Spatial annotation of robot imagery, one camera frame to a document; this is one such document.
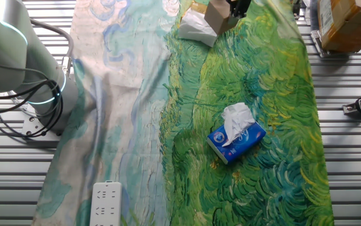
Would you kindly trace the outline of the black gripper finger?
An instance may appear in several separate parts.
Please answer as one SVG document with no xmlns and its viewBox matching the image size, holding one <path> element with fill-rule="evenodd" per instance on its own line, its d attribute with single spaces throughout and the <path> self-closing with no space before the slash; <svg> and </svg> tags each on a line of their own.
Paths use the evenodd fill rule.
<svg viewBox="0 0 361 226">
<path fill-rule="evenodd" d="M 244 18 L 251 0 L 230 0 L 230 14 L 234 18 Z"/>
</svg>

